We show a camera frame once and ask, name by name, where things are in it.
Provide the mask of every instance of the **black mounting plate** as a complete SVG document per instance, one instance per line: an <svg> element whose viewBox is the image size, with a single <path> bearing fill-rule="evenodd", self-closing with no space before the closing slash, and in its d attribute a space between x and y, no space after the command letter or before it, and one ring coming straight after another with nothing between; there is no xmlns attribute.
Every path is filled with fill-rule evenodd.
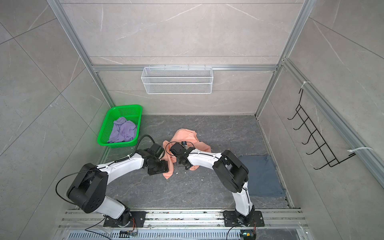
<svg viewBox="0 0 384 240"><path fill-rule="evenodd" d="M235 211L224 211L223 216L224 216L224 224L226 227L233 227L239 224L237 220L237 214ZM254 227L255 225L256 227L265 226L263 214L261 211L254 211L252 215L252 219L253 221L247 227Z"/></svg>
<svg viewBox="0 0 384 240"><path fill-rule="evenodd" d="M136 227L143 227L144 226L144 221L145 221L145 216L147 212L136 212L136 211L131 211L131 218L135 220ZM114 223L114 219L110 218L107 216L107 218L104 221L104 227L120 227L119 225ZM125 227L133 227L133 221L130 221L130 223L125 226Z"/></svg>

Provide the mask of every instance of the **green plastic basket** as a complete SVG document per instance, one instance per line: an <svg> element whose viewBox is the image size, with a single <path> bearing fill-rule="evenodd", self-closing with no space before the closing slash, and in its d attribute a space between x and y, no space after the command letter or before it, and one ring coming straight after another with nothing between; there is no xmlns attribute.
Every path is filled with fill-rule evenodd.
<svg viewBox="0 0 384 240"><path fill-rule="evenodd" d="M98 144L102 146L107 146L111 148L118 147L132 147L137 144L137 139L139 137L141 114L143 108L140 105L125 105L117 106L108 110L107 115L105 116L103 125L101 126L99 136L97 137ZM129 142L113 142L108 143L109 136L111 135L113 122L120 117L125 117L127 120L131 120L137 126L136 137Z"/></svg>

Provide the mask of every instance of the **white wire mesh basket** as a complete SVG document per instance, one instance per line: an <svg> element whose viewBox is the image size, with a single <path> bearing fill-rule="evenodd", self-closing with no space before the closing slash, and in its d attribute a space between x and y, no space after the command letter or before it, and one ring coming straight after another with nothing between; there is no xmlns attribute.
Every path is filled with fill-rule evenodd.
<svg viewBox="0 0 384 240"><path fill-rule="evenodd" d="M146 67L141 75L148 94L211 93L211 67Z"/></svg>

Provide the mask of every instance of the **hanging wire shelf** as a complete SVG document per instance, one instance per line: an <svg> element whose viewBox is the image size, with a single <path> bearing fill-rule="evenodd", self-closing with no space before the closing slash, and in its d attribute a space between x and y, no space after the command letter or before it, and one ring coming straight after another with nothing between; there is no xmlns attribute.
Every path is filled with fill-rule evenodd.
<svg viewBox="0 0 384 240"><path fill-rule="evenodd" d="M148 94L211 93L211 67L146 67L141 75Z"/></svg>
<svg viewBox="0 0 384 240"><path fill-rule="evenodd" d="M293 116L292 118L288 118L288 120L292 120L295 116L299 116L299 117L300 117L300 119L301 119L301 121L302 121L303 123L300 125L299 128L294 128L294 130L299 130L302 126L305 126L306 129L308 130L308 132L310 133L310 136L309 136L307 142L306 142L306 143L303 143L303 142L302 142L302 144L304 144L304 145L308 144L309 141L310 141L310 139L313 138L314 142L315 142L316 145L317 145L317 148L316 148L313 152L311 152L311 153L306 153L306 154L307 154L307 155L312 155L312 154L314 154L316 151L319 150L319 151L321 152L321 154L323 155L323 157L325 158L325 161L327 161L327 163L326 163L325 165L323 165L323 166L321 166L321 167L319 167L319 168L315 168L315 167L314 167L314 169L319 170L319 169L322 169L323 167L325 167L325 166L327 166L327 165L330 166L330 167L334 167L335 165L340 164L340 163L344 162L345 160L347 160L347 159L349 159L349 158L355 156L356 154L355 154L355 153L352 153L352 154L348 155L348 157L345 158L345 159L343 159L343 160L339 160L339 159L335 156L335 154L333 153L333 151L332 151L331 148L329 147L328 143L325 141L325 139L324 139L323 136L321 135L321 132L320 132L320 131L317 129L317 127L313 124L311 118L308 116L308 114L306 113L306 111L304 110L304 108L301 106L301 98L303 97L303 89L300 89L299 94L301 94L301 95L300 95L299 104L297 105L297 107L296 107L296 109L295 109L296 113L294 114L294 116ZM314 126L314 130L313 130L313 131L311 131L310 128L308 127L308 125L307 125L307 123L309 123L309 122ZM314 136L315 133L316 133L317 135L320 136L317 140L316 140L316 138L315 138L315 136ZM327 157L325 156L325 155L326 155L326 154L325 154L325 151L326 151L326 150L329 150L329 152L330 152L330 154L327 154L328 156L329 156L329 155L331 156L330 159L332 159L332 160L330 160L330 161L328 160L329 157L327 158Z"/></svg>

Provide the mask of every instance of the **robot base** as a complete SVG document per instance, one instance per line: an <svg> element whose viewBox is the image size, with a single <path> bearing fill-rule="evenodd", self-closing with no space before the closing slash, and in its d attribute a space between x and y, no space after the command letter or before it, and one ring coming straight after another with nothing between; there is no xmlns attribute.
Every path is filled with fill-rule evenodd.
<svg viewBox="0 0 384 240"><path fill-rule="evenodd" d="M145 221L145 216L147 212L130 212L131 213L131 218L135 220L136 227L143 227L144 226L144 221ZM104 227L120 227L115 223L115 219L107 216L104 222ZM126 227L133 227L133 221L130 221L130 223Z"/></svg>
<svg viewBox="0 0 384 240"><path fill-rule="evenodd" d="M224 224L226 227L233 227L241 224L241 222L238 219L239 213L236 211L224 211L223 216L224 216ZM252 209L249 217L247 218L248 219L246 219L246 221L242 221L244 222L243 225L245 225L246 227L253 227L253 226L264 227L265 226L264 218L261 211L255 211L254 209Z"/></svg>

